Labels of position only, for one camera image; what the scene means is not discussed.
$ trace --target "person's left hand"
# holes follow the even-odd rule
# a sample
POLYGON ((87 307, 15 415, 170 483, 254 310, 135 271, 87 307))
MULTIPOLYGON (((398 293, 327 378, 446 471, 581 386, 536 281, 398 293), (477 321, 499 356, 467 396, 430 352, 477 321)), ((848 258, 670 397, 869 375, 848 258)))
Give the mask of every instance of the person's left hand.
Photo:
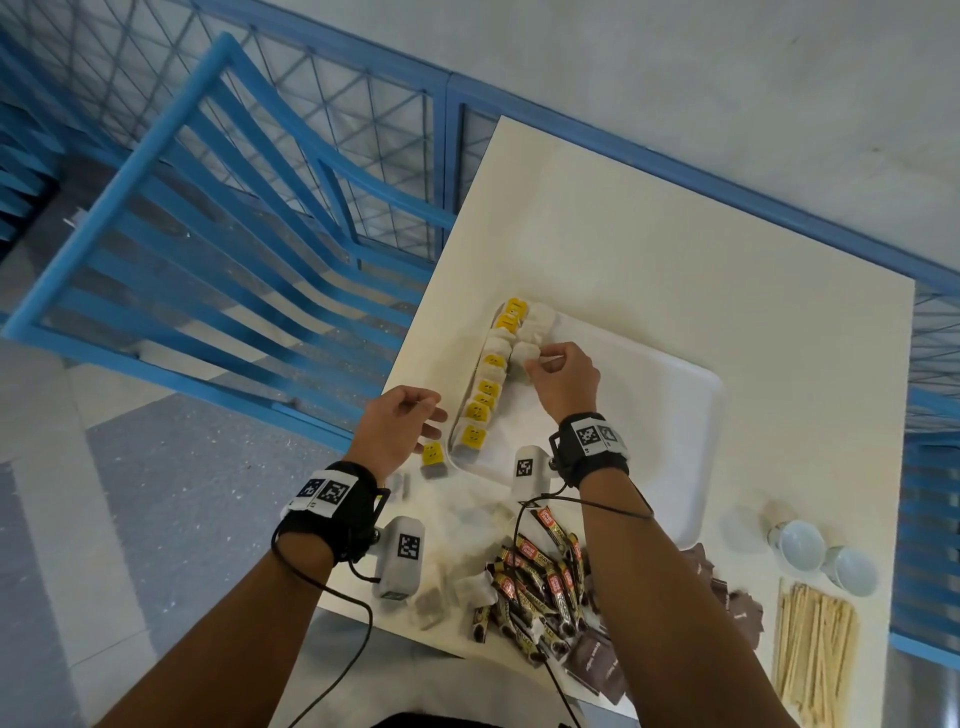
POLYGON ((353 434, 344 460, 362 465, 380 484, 399 468, 411 452, 422 452, 419 437, 438 440, 441 432, 427 420, 446 422, 446 410, 437 406, 440 395, 419 387, 394 387, 371 400, 353 434))

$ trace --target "person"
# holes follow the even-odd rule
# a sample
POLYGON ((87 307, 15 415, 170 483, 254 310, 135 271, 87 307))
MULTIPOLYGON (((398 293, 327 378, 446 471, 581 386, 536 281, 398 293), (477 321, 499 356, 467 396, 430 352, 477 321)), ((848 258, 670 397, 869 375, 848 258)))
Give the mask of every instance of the person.
MULTIPOLYGON (((589 357, 572 343, 544 346, 542 357, 528 362, 527 371, 547 414, 560 425, 572 415, 596 412, 600 373, 589 357)), ((447 420, 439 403, 436 392, 405 386, 372 400, 344 462, 366 469, 382 485, 422 450, 420 437, 441 436, 431 424, 447 420)), ((617 468, 586 475, 580 496, 651 515, 617 468)), ((594 589, 644 728, 794 727, 747 641, 656 519, 581 507, 594 589)), ((325 584, 343 552, 304 529, 282 532, 276 547, 318 584, 325 584)), ((268 551, 99 725, 266 726, 320 594, 268 551)), ((323 710, 323 702, 314 709, 323 710)))

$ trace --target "black wrist strap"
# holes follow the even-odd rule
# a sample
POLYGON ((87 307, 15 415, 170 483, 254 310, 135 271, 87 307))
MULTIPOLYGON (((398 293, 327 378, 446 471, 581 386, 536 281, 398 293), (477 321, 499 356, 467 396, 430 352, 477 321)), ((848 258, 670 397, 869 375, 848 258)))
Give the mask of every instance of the black wrist strap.
POLYGON ((358 561, 373 542, 389 495, 365 467, 341 460, 314 473, 287 504, 277 535, 310 533, 330 546, 338 563, 358 561))
POLYGON ((554 466, 564 483, 580 488, 589 474, 616 468, 629 475, 629 453, 622 438, 597 412, 581 412, 563 419, 550 437, 554 466))

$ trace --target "table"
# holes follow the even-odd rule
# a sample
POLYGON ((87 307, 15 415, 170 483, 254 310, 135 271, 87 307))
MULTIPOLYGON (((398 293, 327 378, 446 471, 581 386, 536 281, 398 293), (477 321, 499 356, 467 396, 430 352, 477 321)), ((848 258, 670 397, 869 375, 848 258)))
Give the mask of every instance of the table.
MULTIPOLYGON (((721 377, 727 402, 702 541, 731 589, 763 605, 757 656, 768 672, 783 574, 763 543, 764 524, 796 514, 828 542, 872 554, 879 589, 853 600, 861 638, 848 725, 879 725, 913 281, 503 118, 387 387, 430 387, 455 407, 492 313, 513 295, 721 377)), ((411 497, 381 520, 403 513, 424 521, 429 581, 462 526, 444 524, 444 509, 482 509, 495 495, 467 473, 424 481, 417 465, 407 465, 411 497)), ((809 581, 838 594, 822 574, 809 581)), ((330 583, 370 594, 346 569, 330 583)), ((323 606, 364 618, 331 597, 323 606)), ((459 612, 421 632, 394 604, 374 610, 383 629, 548 684, 506 640, 468 641, 459 612)), ((569 694, 611 706, 564 680, 569 694)), ((634 715, 626 699, 613 709, 634 715)))

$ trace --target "gray wall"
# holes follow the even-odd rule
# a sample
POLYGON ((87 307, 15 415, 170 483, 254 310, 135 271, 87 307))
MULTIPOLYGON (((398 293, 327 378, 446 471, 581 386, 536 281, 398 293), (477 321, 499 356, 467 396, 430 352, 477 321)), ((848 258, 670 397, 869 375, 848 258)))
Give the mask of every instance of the gray wall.
POLYGON ((960 269, 953 0, 273 0, 960 269))

